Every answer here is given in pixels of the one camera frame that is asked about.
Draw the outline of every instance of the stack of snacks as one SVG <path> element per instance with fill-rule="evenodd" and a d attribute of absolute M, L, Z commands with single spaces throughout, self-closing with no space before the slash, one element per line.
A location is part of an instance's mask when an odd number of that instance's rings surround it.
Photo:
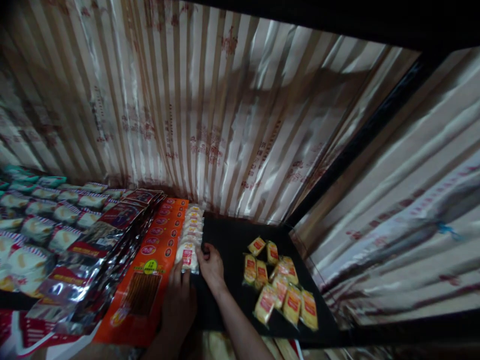
<path fill-rule="evenodd" d="M 172 207 L 173 204 L 164 204 L 164 207 Z M 196 204 L 190 204 L 186 210 L 185 222 L 181 230 L 180 242 L 176 253 L 175 263 L 183 262 L 182 272 L 190 269 L 192 274 L 200 271 L 197 259 L 196 247 L 202 244 L 204 228 L 203 210 Z"/>
<path fill-rule="evenodd" d="M 265 262 L 257 259 L 265 247 L 267 263 L 275 266 L 269 278 Z M 298 288 L 299 278 L 292 258 L 279 256 L 277 245 L 261 237 L 253 240 L 248 250 L 251 254 L 245 255 L 243 283 L 261 289 L 253 311 L 258 321 L 268 326 L 275 308 L 295 328 L 300 319 L 312 331 L 318 330 L 315 299 L 311 292 Z"/>

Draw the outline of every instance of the white snack package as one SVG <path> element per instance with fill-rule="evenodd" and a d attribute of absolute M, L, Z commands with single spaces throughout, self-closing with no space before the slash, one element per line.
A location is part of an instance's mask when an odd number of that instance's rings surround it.
<path fill-rule="evenodd" d="M 195 252 L 195 244 L 193 242 L 184 242 L 178 245 L 178 250 L 175 256 L 175 264 L 183 262 L 181 271 L 184 273 L 190 269 L 192 274 L 199 273 L 199 261 L 197 253 Z"/>

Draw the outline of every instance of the plastic bag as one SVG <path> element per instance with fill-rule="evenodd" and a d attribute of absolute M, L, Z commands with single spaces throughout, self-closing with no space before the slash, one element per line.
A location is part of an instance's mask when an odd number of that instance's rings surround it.
<path fill-rule="evenodd" d="M 259 236 L 248 245 L 248 250 L 253 254 L 254 257 L 257 257 L 265 247 L 265 241 Z"/>

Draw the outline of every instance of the orange packaging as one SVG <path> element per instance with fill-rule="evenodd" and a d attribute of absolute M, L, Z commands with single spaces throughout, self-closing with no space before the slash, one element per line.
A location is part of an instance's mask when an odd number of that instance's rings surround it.
<path fill-rule="evenodd" d="M 162 209 L 169 199 L 172 208 Z M 155 338 L 188 200 L 167 198 L 162 206 L 118 286 L 94 342 L 147 348 Z"/>

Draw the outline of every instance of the red label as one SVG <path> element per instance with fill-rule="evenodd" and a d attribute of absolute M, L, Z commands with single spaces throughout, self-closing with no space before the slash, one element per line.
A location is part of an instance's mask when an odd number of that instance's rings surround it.
<path fill-rule="evenodd" d="M 147 245 L 147 246 L 142 247 L 140 252 L 143 255 L 151 255 L 155 252 L 155 250 L 157 250 L 157 248 L 155 248 L 155 246 Z"/>

